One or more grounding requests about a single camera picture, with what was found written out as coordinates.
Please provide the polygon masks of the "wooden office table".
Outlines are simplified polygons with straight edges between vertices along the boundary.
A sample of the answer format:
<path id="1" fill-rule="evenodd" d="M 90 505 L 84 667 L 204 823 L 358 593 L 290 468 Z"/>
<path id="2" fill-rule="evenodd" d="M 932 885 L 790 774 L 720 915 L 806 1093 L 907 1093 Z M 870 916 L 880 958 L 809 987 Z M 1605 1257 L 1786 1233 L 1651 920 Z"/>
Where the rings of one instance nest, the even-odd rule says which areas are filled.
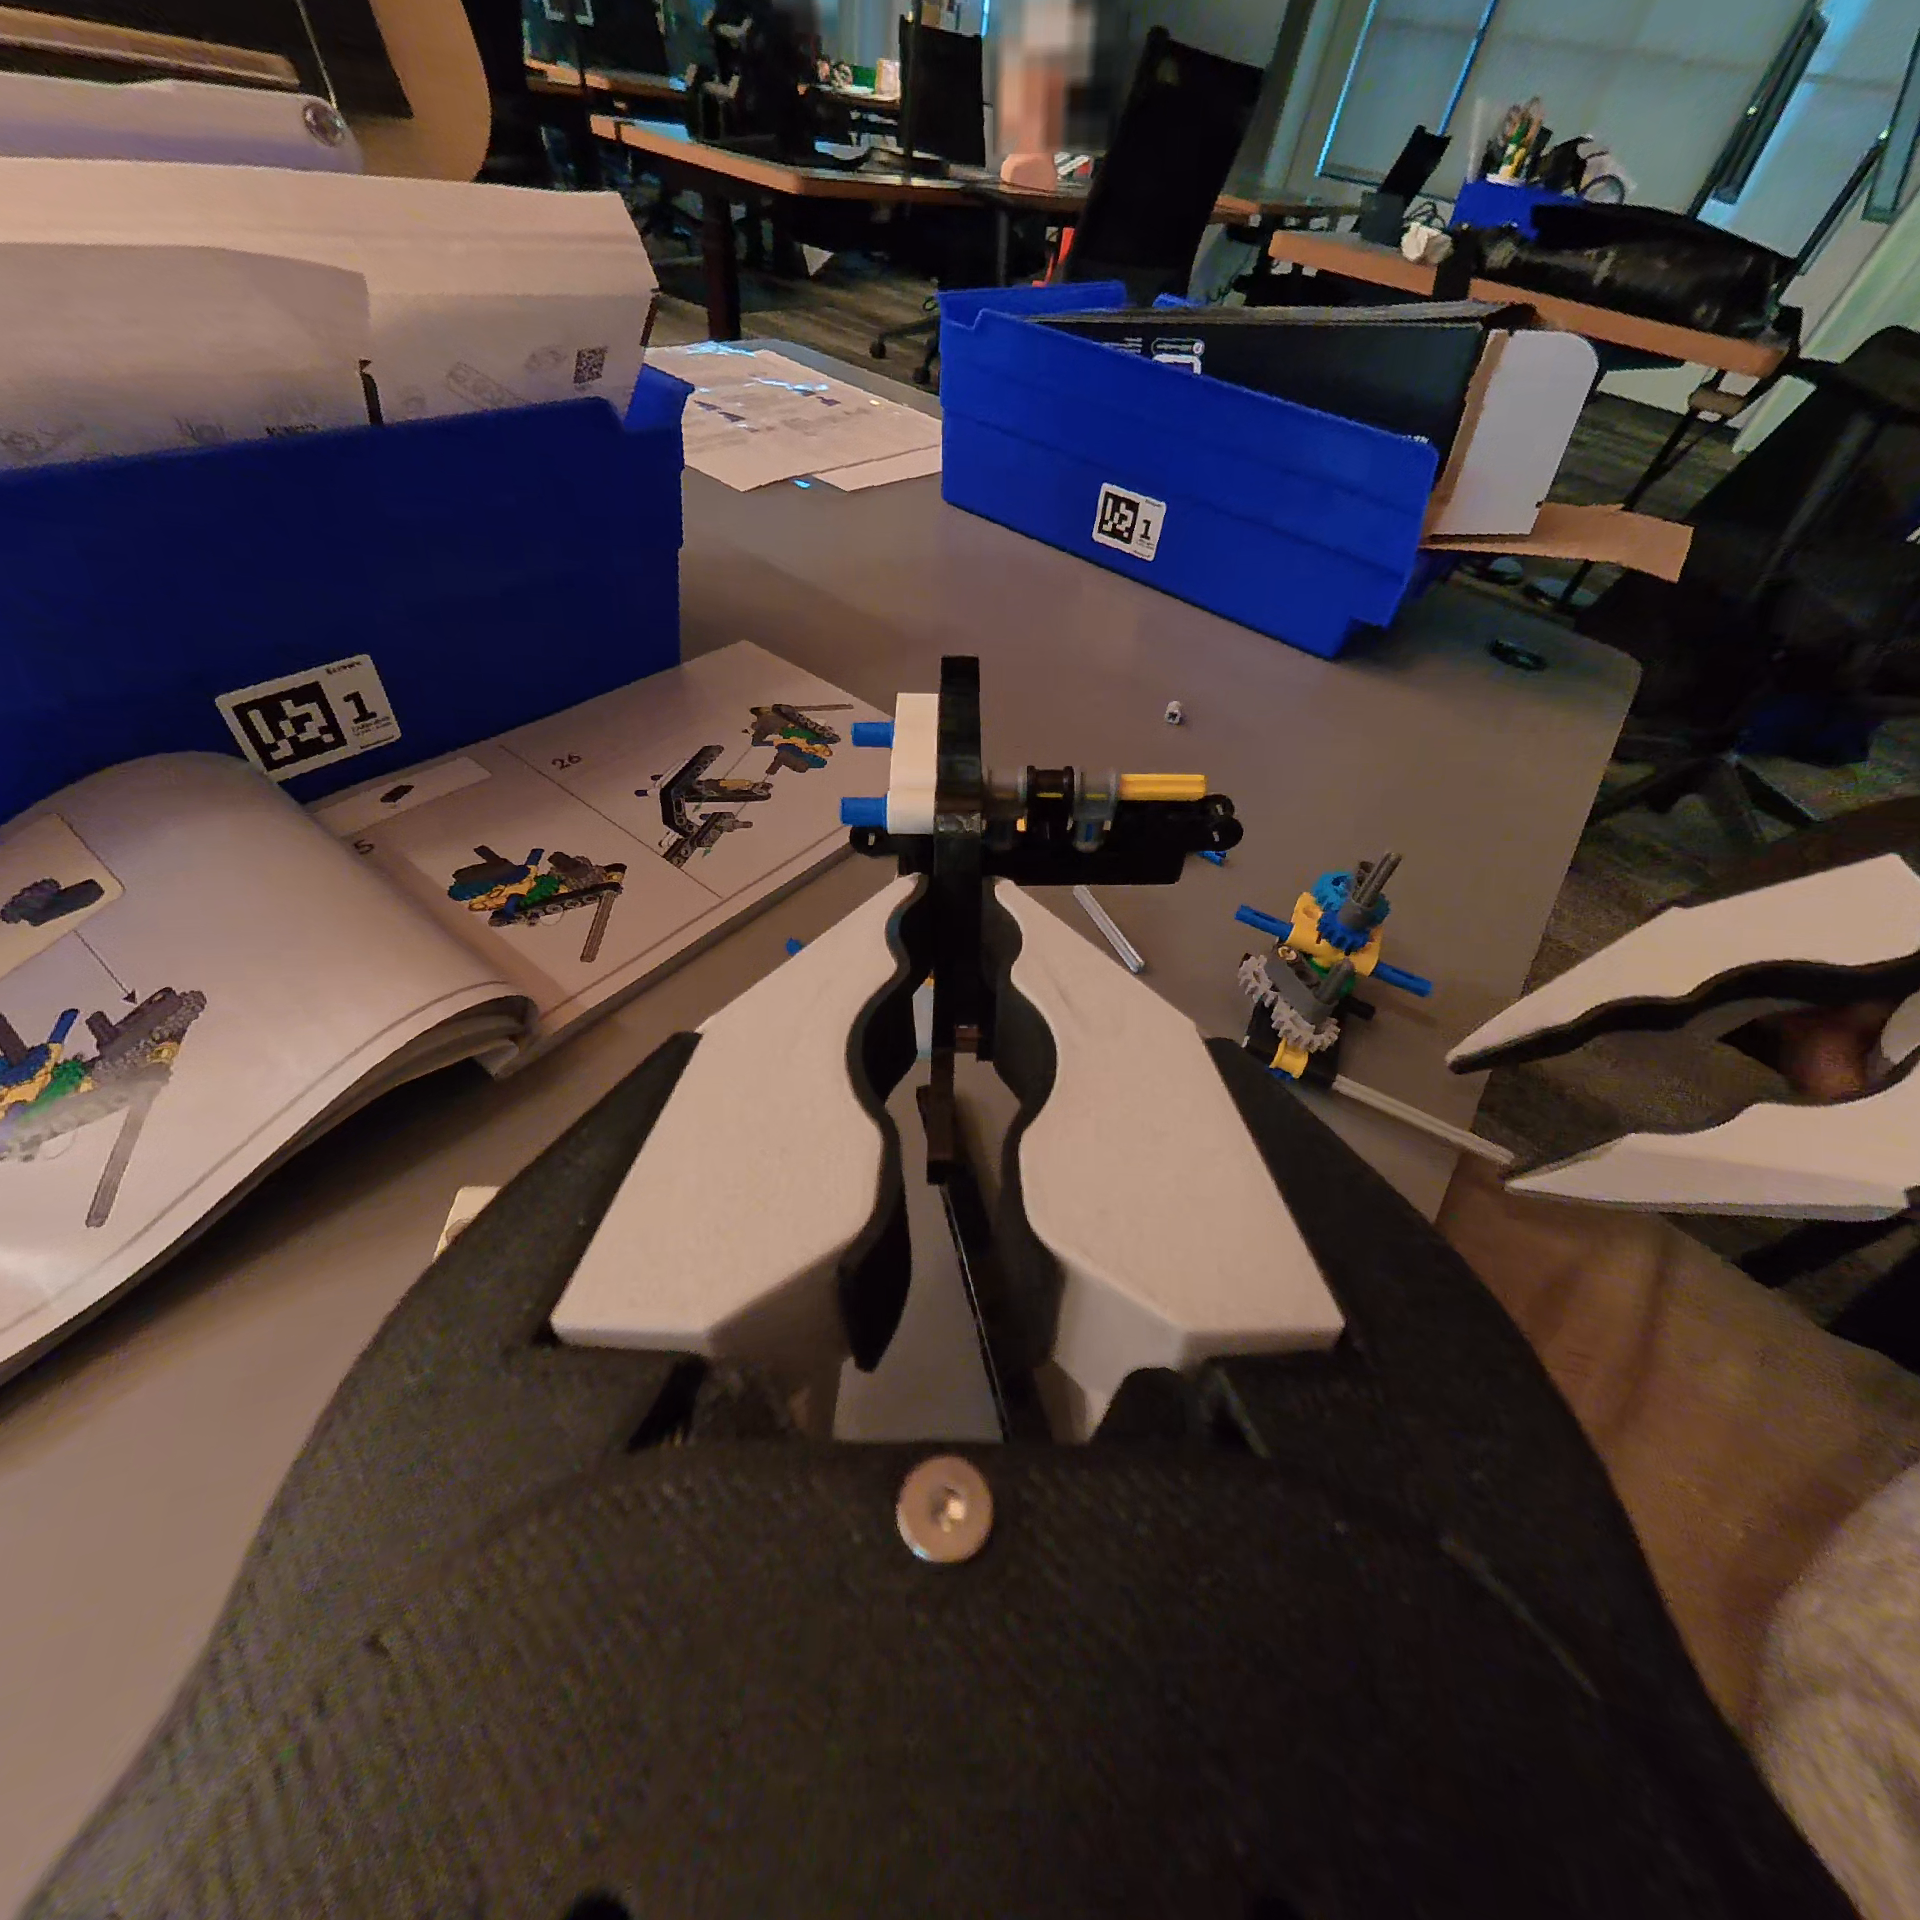
<path id="1" fill-rule="evenodd" d="M 1376 289 L 1395 289 L 1418 300 L 1478 300 L 1488 303 L 1525 303 L 1554 328 L 1573 331 L 1596 344 L 1651 353 L 1658 360 L 1713 367 L 1738 377 L 1771 377 L 1787 367 L 1792 348 L 1774 341 L 1746 341 L 1696 327 L 1649 319 L 1603 303 L 1530 289 L 1499 279 L 1475 277 L 1468 293 L 1441 295 L 1443 270 L 1403 259 L 1395 246 L 1364 241 L 1345 231 L 1274 231 L 1266 245 L 1274 263 L 1362 280 Z"/>
<path id="2" fill-rule="evenodd" d="M 860 171 L 804 164 L 698 140 L 678 126 L 592 111 L 587 129 L 612 148 L 645 160 L 665 181 L 678 181 L 702 200 L 704 318 L 715 342 L 741 337 L 738 245 L 731 208 L 750 200 L 848 204 L 864 208 L 986 208 L 997 222 L 997 283 L 1012 283 L 1005 263 L 1016 222 L 1041 222 L 1066 233 L 1089 216 L 1090 185 L 1020 187 L 997 174 L 962 167 L 947 175 L 898 167 Z"/>

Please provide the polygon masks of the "person's grey sweater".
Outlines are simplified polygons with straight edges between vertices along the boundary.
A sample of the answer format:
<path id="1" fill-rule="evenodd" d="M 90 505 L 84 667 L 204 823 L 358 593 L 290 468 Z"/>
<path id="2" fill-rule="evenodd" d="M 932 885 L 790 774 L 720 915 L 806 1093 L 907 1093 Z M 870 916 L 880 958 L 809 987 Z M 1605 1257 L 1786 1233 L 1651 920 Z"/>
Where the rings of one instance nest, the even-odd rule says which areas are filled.
<path id="1" fill-rule="evenodd" d="M 1915 1468 L 1842 1523 L 1784 1597 L 1761 1660 L 1758 1752 L 1861 1916 L 1915 1917 Z"/>

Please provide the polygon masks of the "printed paper sheets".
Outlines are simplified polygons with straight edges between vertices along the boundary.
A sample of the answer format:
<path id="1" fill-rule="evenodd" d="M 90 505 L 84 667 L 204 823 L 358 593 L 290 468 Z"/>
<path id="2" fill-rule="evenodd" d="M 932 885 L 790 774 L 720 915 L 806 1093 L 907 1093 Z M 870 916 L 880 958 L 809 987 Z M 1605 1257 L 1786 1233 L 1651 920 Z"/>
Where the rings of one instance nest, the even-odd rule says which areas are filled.
<path id="1" fill-rule="evenodd" d="M 731 491 L 825 483 L 892 487 L 944 468 L 934 416 L 820 373 L 766 344 L 692 342 L 650 352 L 645 373 L 676 380 L 684 467 Z"/>

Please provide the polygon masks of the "black lego assembly yellow axle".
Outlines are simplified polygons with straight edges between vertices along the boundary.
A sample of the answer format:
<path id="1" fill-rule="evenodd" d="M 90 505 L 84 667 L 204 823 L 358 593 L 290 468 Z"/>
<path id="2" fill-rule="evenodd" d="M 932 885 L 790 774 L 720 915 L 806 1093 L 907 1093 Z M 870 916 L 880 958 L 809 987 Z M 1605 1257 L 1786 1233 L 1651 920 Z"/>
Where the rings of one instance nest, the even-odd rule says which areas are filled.
<path id="1" fill-rule="evenodd" d="M 920 1113 L 929 1179 L 949 1184 L 962 1164 L 954 1064 L 962 1054 L 993 1060 L 1012 966 L 1000 881 L 1173 885 L 1190 856 L 1236 851 L 1244 825 L 1204 774 L 1036 764 L 994 774 L 974 656 L 947 656 L 934 692 L 900 692 L 893 718 L 856 724 L 853 742 L 886 750 L 889 768 L 882 797 L 841 801 L 848 840 L 922 879 L 905 934 L 917 980 L 932 987 Z"/>

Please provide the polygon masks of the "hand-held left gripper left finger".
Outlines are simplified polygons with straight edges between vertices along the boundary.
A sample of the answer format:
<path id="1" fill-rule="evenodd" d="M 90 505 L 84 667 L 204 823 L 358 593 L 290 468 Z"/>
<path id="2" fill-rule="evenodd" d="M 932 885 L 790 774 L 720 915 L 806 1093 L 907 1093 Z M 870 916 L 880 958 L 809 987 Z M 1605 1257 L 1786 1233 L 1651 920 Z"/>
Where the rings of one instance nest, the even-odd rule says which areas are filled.
<path id="1" fill-rule="evenodd" d="M 923 966 L 892 879 L 710 1015 L 553 1310 L 572 1345 L 870 1371 L 909 1289 L 886 1096 Z"/>

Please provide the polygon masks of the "person's tan trousers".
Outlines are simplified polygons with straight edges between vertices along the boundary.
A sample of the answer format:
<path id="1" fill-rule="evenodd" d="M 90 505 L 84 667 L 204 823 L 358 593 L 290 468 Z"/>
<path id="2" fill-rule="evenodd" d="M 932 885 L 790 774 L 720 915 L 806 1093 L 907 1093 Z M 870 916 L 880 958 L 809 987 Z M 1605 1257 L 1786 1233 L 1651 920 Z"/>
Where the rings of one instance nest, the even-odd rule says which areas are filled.
<path id="1" fill-rule="evenodd" d="M 1915 1460 L 1915 1379 L 1667 1217 L 1510 1196 L 1485 1158 L 1456 1164 L 1435 1223 L 1573 1405 L 1707 1692 L 1752 1735 L 1778 1604 Z"/>

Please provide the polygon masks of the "lego gear assembly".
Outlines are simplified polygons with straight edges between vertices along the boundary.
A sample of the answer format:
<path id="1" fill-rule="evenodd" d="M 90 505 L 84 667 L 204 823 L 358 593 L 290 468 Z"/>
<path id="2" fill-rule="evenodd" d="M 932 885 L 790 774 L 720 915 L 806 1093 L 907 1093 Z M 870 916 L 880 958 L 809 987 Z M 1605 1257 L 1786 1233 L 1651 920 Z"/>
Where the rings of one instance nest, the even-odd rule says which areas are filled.
<path id="1" fill-rule="evenodd" d="M 1241 1046 L 1297 1088 L 1342 1096 L 1458 1153 L 1510 1169 L 1514 1156 L 1499 1143 L 1370 1088 L 1342 1068 L 1348 1029 L 1376 1016 L 1370 989 L 1418 1000 L 1434 995 L 1426 976 L 1386 958 L 1387 885 L 1400 869 L 1402 852 L 1386 851 L 1314 876 L 1288 916 L 1248 903 L 1236 908 L 1235 920 L 1264 937 L 1264 947 L 1236 966 L 1250 1008 Z"/>

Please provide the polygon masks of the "blue plastic bin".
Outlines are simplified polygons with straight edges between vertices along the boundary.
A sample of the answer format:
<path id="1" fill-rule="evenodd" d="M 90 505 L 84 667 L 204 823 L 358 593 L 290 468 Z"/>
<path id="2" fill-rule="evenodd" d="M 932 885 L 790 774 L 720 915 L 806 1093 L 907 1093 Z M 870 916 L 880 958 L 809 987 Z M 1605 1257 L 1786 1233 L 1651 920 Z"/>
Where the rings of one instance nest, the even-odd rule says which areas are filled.
<path id="1" fill-rule="evenodd" d="M 949 505 L 1318 657 L 1448 577 L 1432 444 L 1064 327 L 1121 297 L 939 297 Z"/>
<path id="2" fill-rule="evenodd" d="M 681 662 L 685 381 L 5 476 L 2 814 L 217 751 L 296 799 Z"/>

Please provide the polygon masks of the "white paper bags bundle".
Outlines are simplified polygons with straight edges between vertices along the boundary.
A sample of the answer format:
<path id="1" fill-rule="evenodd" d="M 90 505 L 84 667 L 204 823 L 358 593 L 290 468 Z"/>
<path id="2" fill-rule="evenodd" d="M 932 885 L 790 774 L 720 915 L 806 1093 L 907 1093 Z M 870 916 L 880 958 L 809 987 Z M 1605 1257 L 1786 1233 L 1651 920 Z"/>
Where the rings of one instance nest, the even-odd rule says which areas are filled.
<path id="1" fill-rule="evenodd" d="M 6 158 L 2 467 L 563 400 L 621 416 L 656 301 L 608 191 Z"/>

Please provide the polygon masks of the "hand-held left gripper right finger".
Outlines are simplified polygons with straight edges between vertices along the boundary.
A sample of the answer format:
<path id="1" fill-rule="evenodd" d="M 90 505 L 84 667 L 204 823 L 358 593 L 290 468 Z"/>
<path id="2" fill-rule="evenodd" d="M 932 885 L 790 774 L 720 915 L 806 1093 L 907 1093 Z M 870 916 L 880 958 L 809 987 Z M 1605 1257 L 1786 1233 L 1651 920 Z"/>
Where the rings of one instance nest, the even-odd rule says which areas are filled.
<path id="1" fill-rule="evenodd" d="M 1017 1143 L 1020 1201 L 1061 1269 L 1044 1361 L 1089 1439 L 1130 1376 L 1323 1352 L 1347 1325 L 1200 1029 L 1009 879 L 1012 1011 L 1050 1086 Z"/>

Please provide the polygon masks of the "black bag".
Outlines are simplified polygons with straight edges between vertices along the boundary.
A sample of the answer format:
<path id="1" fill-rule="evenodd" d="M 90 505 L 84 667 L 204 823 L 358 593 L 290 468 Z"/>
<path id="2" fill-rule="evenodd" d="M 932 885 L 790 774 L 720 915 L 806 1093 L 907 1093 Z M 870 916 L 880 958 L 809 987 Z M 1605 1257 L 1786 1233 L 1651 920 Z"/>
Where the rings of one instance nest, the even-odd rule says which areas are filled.
<path id="1" fill-rule="evenodd" d="M 1540 204 L 1472 233 L 1488 279 L 1729 337 L 1771 333 L 1796 277 L 1792 256 L 1664 208 Z"/>

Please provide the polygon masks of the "blue pen holder bin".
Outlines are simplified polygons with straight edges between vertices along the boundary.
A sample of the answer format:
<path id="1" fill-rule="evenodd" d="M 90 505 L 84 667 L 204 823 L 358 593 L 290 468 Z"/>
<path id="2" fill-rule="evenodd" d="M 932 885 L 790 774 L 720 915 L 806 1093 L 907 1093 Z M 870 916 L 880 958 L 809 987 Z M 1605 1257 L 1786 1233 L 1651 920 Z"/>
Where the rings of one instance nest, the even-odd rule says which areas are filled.
<path id="1" fill-rule="evenodd" d="M 1560 136 L 1547 128 L 1538 96 L 1499 109 L 1477 103 L 1450 227 L 1516 228 L 1531 237 L 1537 208 L 1579 199 L 1590 152 L 1587 135 Z"/>

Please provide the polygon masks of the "black high-back chair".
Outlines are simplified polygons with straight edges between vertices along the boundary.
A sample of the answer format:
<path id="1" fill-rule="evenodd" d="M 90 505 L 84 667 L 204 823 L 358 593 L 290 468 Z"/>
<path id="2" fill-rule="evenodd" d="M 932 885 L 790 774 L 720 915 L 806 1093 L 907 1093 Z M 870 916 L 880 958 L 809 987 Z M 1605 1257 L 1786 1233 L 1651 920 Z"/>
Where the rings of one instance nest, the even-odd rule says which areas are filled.
<path id="1" fill-rule="evenodd" d="M 1050 283 L 1121 280 L 1134 303 L 1184 297 L 1262 85 L 1260 67 L 1152 28 Z"/>

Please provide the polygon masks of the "lego instruction booklet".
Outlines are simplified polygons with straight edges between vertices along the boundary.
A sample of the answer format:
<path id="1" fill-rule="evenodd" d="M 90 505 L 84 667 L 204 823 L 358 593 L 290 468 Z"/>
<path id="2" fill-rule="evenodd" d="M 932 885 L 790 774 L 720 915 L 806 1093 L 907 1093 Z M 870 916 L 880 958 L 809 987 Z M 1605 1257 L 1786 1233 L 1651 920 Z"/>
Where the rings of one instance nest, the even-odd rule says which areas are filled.
<path id="1" fill-rule="evenodd" d="M 5 1379 L 344 1117 L 541 1057 L 843 856 L 889 721 L 741 640 L 310 804 L 171 751 L 13 815 Z"/>

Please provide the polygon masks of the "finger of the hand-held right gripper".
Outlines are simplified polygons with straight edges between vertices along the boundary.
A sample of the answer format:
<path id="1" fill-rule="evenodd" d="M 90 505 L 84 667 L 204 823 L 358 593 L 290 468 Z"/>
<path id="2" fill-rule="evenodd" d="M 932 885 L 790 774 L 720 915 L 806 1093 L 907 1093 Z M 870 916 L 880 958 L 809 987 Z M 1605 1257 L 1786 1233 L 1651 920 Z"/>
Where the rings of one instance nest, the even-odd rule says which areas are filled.
<path id="1" fill-rule="evenodd" d="M 1692 1133 L 1632 1133 L 1504 1179 L 1605 1209 L 1896 1217 L 1917 1191 L 1917 1086 L 1825 1107 L 1762 1102 Z"/>
<path id="2" fill-rule="evenodd" d="M 1560 1057 L 1596 1037 L 1668 1032 L 1730 1006 L 1851 1006 L 1915 987 L 1917 872 L 1883 852 L 1680 903 L 1492 1015 L 1451 1072 Z"/>

